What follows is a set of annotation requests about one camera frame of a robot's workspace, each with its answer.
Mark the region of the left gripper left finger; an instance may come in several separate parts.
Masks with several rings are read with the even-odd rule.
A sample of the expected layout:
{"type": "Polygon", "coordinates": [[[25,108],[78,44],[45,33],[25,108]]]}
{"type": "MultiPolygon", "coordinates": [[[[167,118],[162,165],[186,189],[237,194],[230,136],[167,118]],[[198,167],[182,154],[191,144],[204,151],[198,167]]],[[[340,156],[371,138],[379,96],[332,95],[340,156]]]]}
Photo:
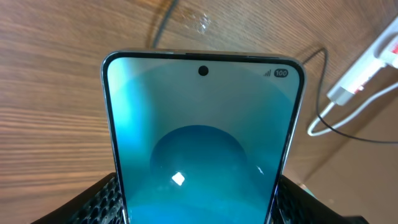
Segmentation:
{"type": "Polygon", "coordinates": [[[33,224],[124,223],[123,200],[113,172],[33,224]]]}

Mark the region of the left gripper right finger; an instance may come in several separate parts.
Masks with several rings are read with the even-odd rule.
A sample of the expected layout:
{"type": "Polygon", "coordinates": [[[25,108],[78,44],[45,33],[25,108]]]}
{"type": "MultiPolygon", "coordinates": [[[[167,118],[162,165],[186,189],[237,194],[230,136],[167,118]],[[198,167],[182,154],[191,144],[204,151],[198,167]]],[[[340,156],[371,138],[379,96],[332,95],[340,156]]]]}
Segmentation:
{"type": "Polygon", "coordinates": [[[362,216],[344,217],[282,176],[271,210],[272,224],[369,224],[362,216]]]}

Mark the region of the blue screen smartphone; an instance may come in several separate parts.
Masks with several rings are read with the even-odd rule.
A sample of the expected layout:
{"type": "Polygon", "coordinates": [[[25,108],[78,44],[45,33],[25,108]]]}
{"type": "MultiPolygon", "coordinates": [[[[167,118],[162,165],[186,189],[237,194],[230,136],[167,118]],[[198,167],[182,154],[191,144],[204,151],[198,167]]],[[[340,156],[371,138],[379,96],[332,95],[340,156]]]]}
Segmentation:
{"type": "Polygon", "coordinates": [[[305,89],[283,56],[122,50],[101,65],[126,223],[269,223],[305,89]]]}

